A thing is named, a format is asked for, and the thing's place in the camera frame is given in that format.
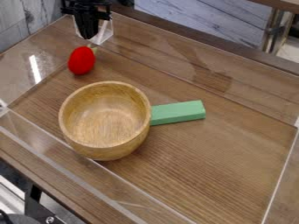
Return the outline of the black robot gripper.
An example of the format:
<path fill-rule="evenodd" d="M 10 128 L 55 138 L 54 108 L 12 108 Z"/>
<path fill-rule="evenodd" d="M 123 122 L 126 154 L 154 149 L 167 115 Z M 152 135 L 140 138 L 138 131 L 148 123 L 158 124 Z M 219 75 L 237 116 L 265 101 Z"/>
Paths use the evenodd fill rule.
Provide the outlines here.
<path fill-rule="evenodd" d="M 80 36 L 92 39 L 99 33 L 99 19 L 111 19 L 111 1 L 62 0 L 60 11 L 74 16 Z"/>

